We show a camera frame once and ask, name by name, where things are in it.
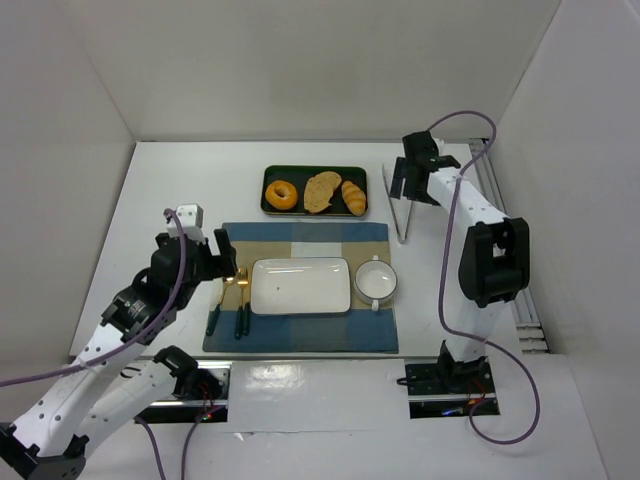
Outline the stainless steel tongs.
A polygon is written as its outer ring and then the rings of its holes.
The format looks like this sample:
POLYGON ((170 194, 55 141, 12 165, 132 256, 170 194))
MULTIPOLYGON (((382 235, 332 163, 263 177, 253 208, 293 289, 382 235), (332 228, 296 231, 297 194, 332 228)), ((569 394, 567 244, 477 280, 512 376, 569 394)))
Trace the stainless steel tongs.
POLYGON ((387 172, 384 165, 381 166, 381 174, 396 238, 400 245, 404 245, 408 238, 413 202, 405 197, 400 199, 393 198, 391 196, 392 176, 387 172))

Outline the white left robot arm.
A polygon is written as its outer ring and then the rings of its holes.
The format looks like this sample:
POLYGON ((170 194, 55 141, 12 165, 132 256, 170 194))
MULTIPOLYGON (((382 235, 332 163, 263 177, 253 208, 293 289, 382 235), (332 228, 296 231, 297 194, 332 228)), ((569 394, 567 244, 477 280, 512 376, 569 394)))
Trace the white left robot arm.
POLYGON ((186 308, 205 281, 236 273, 224 229, 206 238, 156 237, 149 267, 118 292, 88 344, 50 390, 18 419, 1 426, 1 458, 23 479, 76 479, 97 447, 152 403, 172 397, 210 406, 223 384, 177 346, 159 350, 140 371, 113 383, 186 308))

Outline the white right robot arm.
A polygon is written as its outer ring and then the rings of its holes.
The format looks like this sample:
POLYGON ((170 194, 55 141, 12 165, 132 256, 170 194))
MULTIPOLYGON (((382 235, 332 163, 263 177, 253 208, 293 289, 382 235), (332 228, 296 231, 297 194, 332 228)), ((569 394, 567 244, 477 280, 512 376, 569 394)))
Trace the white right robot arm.
POLYGON ((391 199, 442 207, 449 214, 445 243, 457 261, 457 283, 464 297, 460 312, 446 322, 443 357, 456 364, 478 363, 498 318, 530 280, 530 229, 511 218, 461 175, 455 157, 440 152, 428 131, 402 138, 391 199))

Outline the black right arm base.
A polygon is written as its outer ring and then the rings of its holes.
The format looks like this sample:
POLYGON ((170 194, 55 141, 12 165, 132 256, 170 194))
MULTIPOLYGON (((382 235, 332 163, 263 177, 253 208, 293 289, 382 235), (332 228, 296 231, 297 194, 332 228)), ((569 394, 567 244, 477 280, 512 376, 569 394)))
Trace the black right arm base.
POLYGON ((486 356, 456 362, 442 342, 435 362, 410 360, 396 384, 408 395, 411 419, 467 417, 500 413, 496 387, 486 356))

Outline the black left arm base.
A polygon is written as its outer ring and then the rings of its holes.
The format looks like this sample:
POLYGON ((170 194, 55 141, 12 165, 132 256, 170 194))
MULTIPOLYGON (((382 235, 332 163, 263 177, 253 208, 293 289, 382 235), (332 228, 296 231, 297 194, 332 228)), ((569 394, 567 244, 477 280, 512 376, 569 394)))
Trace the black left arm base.
POLYGON ((226 423, 231 364, 202 362, 189 390, 153 402, 138 417, 148 424, 226 423))

